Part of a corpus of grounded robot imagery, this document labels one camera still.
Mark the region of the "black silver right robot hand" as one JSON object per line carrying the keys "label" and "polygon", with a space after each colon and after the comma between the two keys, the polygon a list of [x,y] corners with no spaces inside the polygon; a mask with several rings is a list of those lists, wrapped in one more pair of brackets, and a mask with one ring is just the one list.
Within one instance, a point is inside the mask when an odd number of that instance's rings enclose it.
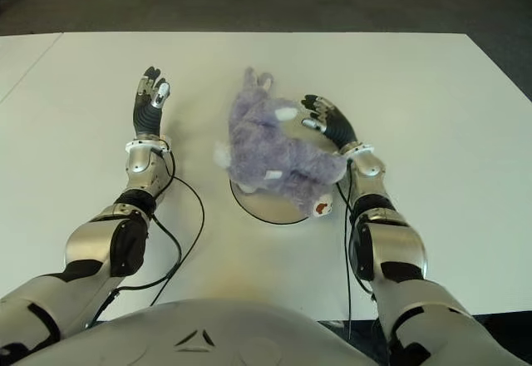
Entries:
{"label": "black silver right robot hand", "polygon": [[319,131],[339,150],[357,142],[357,136],[350,121],[327,98],[307,94],[301,104],[309,111],[309,117],[302,120],[302,125]]}

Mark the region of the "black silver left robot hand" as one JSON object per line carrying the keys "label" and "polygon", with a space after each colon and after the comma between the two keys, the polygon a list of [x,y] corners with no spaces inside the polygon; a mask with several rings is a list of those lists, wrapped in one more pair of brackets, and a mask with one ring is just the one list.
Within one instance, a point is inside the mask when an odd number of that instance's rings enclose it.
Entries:
{"label": "black silver left robot hand", "polygon": [[136,136],[160,135],[163,106],[170,96],[170,84],[160,74],[160,69],[151,66],[139,80],[133,110]]}

